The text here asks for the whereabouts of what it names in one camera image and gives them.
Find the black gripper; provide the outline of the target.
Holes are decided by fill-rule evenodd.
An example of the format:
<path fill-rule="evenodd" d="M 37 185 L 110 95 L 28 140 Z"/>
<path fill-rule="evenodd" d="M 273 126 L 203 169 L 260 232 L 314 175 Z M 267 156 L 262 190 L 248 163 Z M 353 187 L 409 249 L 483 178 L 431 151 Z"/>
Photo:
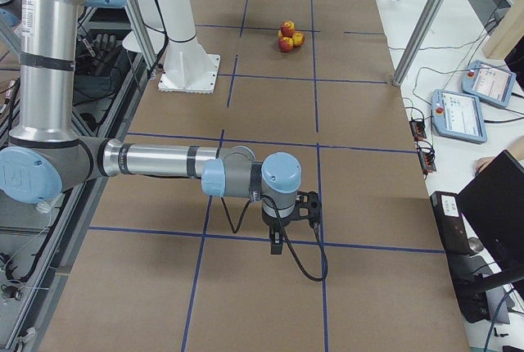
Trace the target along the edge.
<path fill-rule="evenodd" d="M 300 210 L 297 204 L 285 209 L 274 209 L 269 200 L 262 200 L 262 219 L 269 227 L 270 254 L 280 255 L 283 248 L 282 231 L 279 226 L 286 227 L 291 222 L 300 219 Z"/>

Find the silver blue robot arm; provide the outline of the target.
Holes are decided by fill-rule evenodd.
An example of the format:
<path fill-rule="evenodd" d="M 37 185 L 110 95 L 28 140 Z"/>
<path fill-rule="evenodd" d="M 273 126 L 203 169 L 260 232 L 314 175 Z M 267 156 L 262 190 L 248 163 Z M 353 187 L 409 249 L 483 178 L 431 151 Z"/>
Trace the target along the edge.
<path fill-rule="evenodd" d="M 25 203 L 44 201 L 101 176 L 195 178 L 205 194 L 260 201 L 271 251 L 291 245 L 300 217 L 301 168 L 278 152 L 259 162 L 247 147 L 176 147 L 79 136 L 72 128 L 79 9 L 88 0 L 22 0 L 20 118 L 1 152 L 1 188 Z"/>

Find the person's hand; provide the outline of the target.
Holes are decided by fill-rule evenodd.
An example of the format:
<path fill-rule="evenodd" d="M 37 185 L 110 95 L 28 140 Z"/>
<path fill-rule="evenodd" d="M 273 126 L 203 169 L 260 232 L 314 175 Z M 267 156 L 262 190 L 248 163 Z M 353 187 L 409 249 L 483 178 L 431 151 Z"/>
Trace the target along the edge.
<path fill-rule="evenodd" d="M 478 159 L 474 166 L 475 175 L 478 175 L 481 171 L 483 171 L 494 159 L 494 156 L 487 156 Z"/>

